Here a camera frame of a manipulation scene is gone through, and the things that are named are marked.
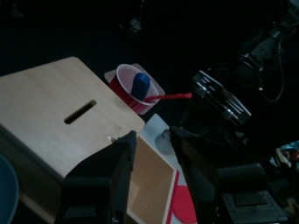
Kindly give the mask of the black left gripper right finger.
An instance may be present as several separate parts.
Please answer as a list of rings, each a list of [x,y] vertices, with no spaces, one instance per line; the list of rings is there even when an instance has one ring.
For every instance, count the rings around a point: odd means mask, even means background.
[[[288,224],[259,162],[226,144],[169,128],[198,224]]]

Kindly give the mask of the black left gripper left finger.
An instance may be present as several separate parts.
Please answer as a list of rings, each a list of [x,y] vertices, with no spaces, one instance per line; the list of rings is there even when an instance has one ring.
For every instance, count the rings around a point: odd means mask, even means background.
[[[53,224],[125,224],[136,132],[86,157],[65,176]]]

